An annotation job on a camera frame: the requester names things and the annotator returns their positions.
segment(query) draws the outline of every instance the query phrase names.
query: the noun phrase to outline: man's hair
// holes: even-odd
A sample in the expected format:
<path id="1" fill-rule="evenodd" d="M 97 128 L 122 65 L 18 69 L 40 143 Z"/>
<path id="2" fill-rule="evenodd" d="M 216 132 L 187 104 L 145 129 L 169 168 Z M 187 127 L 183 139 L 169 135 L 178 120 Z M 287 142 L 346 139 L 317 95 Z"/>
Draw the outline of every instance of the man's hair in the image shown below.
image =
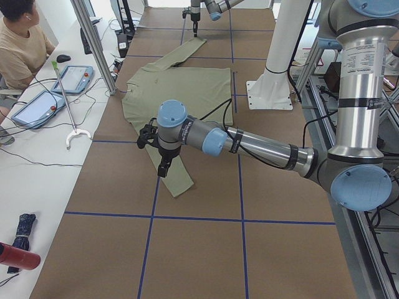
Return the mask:
<path id="1" fill-rule="evenodd" d="M 35 0 L 0 0 L 0 11 L 12 22 L 18 21 L 25 13 L 32 13 Z"/>

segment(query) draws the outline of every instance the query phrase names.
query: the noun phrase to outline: red object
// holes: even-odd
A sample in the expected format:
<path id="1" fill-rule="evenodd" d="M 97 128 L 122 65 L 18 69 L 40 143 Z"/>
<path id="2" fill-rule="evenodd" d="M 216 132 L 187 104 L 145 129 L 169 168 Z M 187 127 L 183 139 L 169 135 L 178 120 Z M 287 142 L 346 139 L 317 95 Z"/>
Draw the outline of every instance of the red object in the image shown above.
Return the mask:
<path id="1" fill-rule="evenodd" d="M 7 266 L 33 270 L 40 264 L 40 255 L 0 243 L 0 263 Z"/>

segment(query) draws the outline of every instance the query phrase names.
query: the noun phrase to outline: computer mouse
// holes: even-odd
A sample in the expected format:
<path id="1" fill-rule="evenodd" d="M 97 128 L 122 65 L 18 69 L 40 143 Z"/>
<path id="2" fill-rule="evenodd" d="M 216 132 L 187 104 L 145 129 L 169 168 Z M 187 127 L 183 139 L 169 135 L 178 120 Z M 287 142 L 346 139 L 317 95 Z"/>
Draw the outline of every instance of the computer mouse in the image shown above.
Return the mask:
<path id="1" fill-rule="evenodd" d="M 65 61 L 70 61 L 70 56 L 64 55 L 64 54 L 61 54 L 61 55 L 58 55 L 58 56 L 57 56 L 57 62 L 58 62 L 59 64 L 65 62 Z"/>

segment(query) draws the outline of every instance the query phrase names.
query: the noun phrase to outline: white table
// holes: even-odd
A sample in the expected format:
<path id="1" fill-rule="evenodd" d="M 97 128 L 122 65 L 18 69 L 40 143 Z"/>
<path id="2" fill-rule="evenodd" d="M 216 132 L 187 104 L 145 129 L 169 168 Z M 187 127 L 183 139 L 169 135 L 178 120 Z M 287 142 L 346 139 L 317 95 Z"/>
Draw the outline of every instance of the white table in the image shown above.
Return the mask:
<path id="1" fill-rule="evenodd" d="M 105 32 L 102 45 L 107 64 L 111 65 L 114 60 L 112 54 L 118 56 L 116 36 L 105 19 L 102 19 L 97 24 L 97 27 L 100 37 Z M 84 54 L 79 29 L 78 22 L 70 28 L 69 33 L 37 74 L 38 80 L 55 78 L 51 61 L 55 60 L 59 54 L 67 54 L 72 57 L 71 61 L 59 64 L 60 70 L 68 64 L 91 65 L 94 67 L 94 78 L 89 87 L 101 77 L 93 55 Z M 54 82 L 44 83 L 48 89 L 53 84 Z M 39 83 L 35 84 L 24 92 L 19 101 L 28 102 L 43 89 L 44 87 Z M 103 80 L 99 80 L 92 91 L 89 92 L 89 95 L 96 99 L 96 103 L 84 123 L 78 127 L 88 130 L 93 135 L 99 125 L 109 96 Z M 75 98 L 77 97 L 69 97 L 69 100 L 71 101 Z M 92 103 L 93 100 L 91 98 L 83 96 L 80 98 L 79 103 L 71 104 L 72 114 L 76 123 L 80 123 L 84 119 Z M 20 105 L 16 105 L 9 115 L 11 116 L 20 108 Z M 61 110 L 45 124 L 45 127 L 61 123 L 70 123 L 66 109 Z M 11 127 L 14 124 L 10 120 L 5 120 L 2 126 L 10 133 L 21 130 L 12 129 Z M 92 141 L 86 136 L 75 137 L 71 141 L 70 150 L 67 150 L 65 141 L 71 131 L 71 125 L 23 131 L 14 135 L 15 142 L 13 144 L 2 147 L 2 149 L 19 154 L 35 162 L 81 165 Z M 37 216 L 29 241 L 31 243 L 31 251 L 39 254 L 42 258 L 40 266 L 31 271 L 23 270 L 20 276 L 13 278 L 0 288 L 1 299 L 24 299 L 29 298 L 36 284 L 81 167 L 33 165 L 3 151 L 0 151 L 0 165 L 0 182 L 2 185 L 0 195 L 0 242 L 10 245 L 13 243 L 21 214 L 28 213 Z M 11 276 L 6 272 L 7 266 L 0 265 L 0 281 Z"/>

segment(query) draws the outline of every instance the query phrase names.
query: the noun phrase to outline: folded umbrella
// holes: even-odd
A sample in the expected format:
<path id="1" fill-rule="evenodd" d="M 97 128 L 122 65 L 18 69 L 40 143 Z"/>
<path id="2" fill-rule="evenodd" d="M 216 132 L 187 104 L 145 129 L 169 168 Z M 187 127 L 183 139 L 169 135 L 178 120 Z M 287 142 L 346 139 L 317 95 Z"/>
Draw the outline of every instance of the folded umbrella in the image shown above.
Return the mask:
<path id="1" fill-rule="evenodd" d="M 33 222 L 36 219 L 35 214 L 23 214 L 19 216 L 19 223 L 17 227 L 17 234 L 12 243 L 13 247 L 17 247 L 23 250 L 29 250 L 29 240 L 28 237 L 31 234 Z M 19 269 L 15 267 L 8 267 L 7 273 L 18 273 Z"/>

